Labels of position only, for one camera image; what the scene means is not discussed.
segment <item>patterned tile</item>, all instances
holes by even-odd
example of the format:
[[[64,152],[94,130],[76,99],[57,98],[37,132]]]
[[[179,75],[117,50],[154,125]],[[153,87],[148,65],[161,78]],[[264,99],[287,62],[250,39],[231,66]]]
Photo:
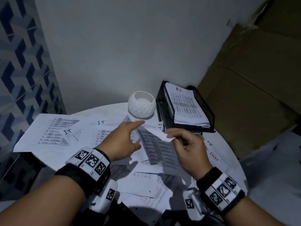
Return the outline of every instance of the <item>patterned tile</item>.
[[[0,200],[28,192],[42,167],[12,152],[40,113],[66,111],[35,2],[0,0]]]

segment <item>white bowl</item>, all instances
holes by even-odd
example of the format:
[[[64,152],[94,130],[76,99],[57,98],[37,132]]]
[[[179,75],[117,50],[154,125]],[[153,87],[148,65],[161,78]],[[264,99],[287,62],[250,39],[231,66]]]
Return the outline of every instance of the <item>white bowl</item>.
[[[150,93],[137,91],[130,96],[128,109],[138,118],[147,118],[156,110],[155,98]]]

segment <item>round table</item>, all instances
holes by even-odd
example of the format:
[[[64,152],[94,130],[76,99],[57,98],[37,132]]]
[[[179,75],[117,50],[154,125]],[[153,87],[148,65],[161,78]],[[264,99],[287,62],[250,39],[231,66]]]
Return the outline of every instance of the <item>round table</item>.
[[[91,115],[102,115],[104,118],[106,118],[111,116],[112,114],[120,114],[125,116],[128,114],[131,118],[134,118],[131,114],[128,113],[127,102],[99,106],[93,109],[87,109],[75,113],[73,115],[86,117]],[[159,122],[156,111],[152,118],[146,120],[146,123],[148,122]],[[217,154],[230,166],[227,170],[227,174],[234,178],[234,180],[236,180],[241,188],[247,193],[246,176],[234,152],[231,150],[227,142],[217,131],[215,133],[203,133],[203,137],[213,144]],[[36,157],[52,169],[58,170],[65,165],[65,161],[68,160],[73,155],[73,153],[45,152],[36,155]]]

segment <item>black mesh tray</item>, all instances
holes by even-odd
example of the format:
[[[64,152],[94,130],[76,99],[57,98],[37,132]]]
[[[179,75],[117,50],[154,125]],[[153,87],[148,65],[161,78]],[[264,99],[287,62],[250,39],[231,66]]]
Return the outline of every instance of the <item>black mesh tray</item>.
[[[194,86],[188,86],[185,89],[193,91],[194,98],[196,99],[196,101],[198,102],[198,104],[200,105],[200,107],[202,108],[202,110],[204,111],[205,115],[207,116],[207,118],[209,120],[210,128],[205,127],[205,126],[176,124],[174,122],[175,109],[174,109],[172,103],[170,103],[171,104],[171,109],[173,111],[169,111],[170,107],[168,106],[167,101],[165,99],[165,95],[164,95],[164,90],[167,92],[166,87],[165,87],[165,83],[168,83],[168,81],[163,81],[162,82],[161,87],[160,87],[159,92],[158,92],[158,95],[157,95],[157,98],[156,98],[158,118],[159,118],[159,121],[164,122],[164,128],[165,129],[168,129],[168,128],[183,128],[183,129],[189,130],[189,131],[194,132],[194,133],[201,133],[201,132],[214,133],[215,132],[215,130],[214,130],[215,116],[214,116],[213,112],[211,111],[211,109],[209,108],[209,106],[207,105],[207,103],[204,101],[204,99],[200,95],[200,93],[198,92],[197,88],[194,87]]]

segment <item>wristband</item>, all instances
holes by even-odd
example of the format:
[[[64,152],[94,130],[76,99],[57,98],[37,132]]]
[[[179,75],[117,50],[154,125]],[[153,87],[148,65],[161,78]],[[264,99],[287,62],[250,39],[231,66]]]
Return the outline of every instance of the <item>wristband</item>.
[[[67,160],[66,165],[55,175],[64,175],[73,179],[88,198],[95,190],[99,193],[103,189],[110,177],[109,165],[110,159],[104,152],[85,147]]]
[[[230,176],[212,168],[197,181],[201,199],[211,210],[225,215],[245,197],[244,191]]]

